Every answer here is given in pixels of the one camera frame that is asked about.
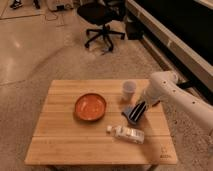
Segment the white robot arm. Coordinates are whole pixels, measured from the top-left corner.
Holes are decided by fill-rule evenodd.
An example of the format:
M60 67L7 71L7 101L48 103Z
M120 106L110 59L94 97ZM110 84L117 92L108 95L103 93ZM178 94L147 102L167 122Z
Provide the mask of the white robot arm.
M142 91L137 105L127 118L136 124L141 116L158 101L168 98L208 134L213 133L213 106L191 95L177 86L178 75L174 71L155 72L149 78L149 85Z

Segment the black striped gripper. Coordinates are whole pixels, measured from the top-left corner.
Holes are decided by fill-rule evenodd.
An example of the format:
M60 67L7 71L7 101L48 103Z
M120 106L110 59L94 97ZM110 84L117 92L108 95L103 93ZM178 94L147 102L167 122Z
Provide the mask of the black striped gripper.
M137 122L138 119L142 116L142 114L146 111L146 103L141 102L138 103L133 110L130 112L129 119L132 122Z

